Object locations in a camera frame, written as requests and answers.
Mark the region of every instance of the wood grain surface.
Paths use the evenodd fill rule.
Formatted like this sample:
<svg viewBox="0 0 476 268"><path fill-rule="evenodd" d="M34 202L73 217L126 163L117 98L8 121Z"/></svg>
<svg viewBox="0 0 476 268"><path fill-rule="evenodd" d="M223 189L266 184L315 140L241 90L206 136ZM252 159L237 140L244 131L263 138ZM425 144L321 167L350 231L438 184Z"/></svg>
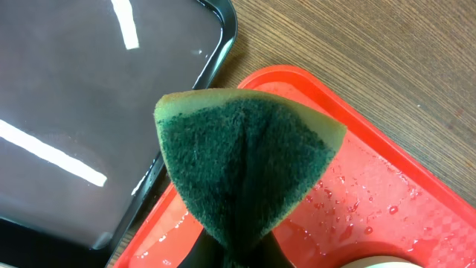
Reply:
<svg viewBox="0 0 476 268"><path fill-rule="evenodd" d="M300 66L476 207L474 0L233 3L238 37L214 87Z"/></svg>

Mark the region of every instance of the black tray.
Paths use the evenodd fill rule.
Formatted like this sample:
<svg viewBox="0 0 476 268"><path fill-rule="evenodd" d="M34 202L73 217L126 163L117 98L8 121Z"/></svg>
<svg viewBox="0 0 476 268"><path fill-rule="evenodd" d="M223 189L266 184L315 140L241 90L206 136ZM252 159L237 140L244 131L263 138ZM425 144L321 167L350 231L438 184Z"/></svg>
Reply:
<svg viewBox="0 0 476 268"><path fill-rule="evenodd" d="M209 87L237 35L237 18L229 0L203 0L200 3L218 16L222 25L222 35L205 69L197 78L193 89ZM150 189L157 188L157 185L164 183L162 179L158 179L164 178L164 174L164 161L159 153L135 192L135 197L115 229L112 238L107 244L100 245L99 249L93 249L53 236L47 232L28 228L31 226L25 224L0 220L0 263L15 267L104 267L135 219L139 209L143 207Z"/></svg>

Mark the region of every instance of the black baking pan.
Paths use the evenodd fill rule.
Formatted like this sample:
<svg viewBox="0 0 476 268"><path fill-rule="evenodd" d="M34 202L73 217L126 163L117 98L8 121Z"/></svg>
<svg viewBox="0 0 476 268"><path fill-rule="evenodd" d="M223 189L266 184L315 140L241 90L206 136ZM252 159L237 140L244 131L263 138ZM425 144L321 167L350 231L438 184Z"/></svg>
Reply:
<svg viewBox="0 0 476 268"><path fill-rule="evenodd" d="M229 0L0 2L0 263L104 267L164 183L155 102L236 35Z"/></svg>

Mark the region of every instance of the sponge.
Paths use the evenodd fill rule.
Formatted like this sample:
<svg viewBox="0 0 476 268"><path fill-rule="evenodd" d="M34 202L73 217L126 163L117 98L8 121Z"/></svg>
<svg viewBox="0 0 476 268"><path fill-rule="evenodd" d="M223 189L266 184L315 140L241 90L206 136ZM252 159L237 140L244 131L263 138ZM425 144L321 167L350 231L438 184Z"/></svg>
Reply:
<svg viewBox="0 0 476 268"><path fill-rule="evenodd" d="M237 260L304 198L346 132L299 103L245 89L165 95L154 116L187 209Z"/></svg>

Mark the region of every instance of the red tray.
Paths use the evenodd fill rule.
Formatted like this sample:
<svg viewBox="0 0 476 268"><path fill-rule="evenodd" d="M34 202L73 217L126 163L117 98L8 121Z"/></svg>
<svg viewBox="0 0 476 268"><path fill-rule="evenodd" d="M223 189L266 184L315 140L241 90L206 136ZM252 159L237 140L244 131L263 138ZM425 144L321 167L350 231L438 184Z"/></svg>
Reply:
<svg viewBox="0 0 476 268"><path fill-rule="evenodd" d="M373 255L476 267L476 211L317 78L272 66L238 87L297 101L348 127L322 179L273 231L296 267L338 267ZM115 267L176 267L201 230L170 185Z"/></svg>

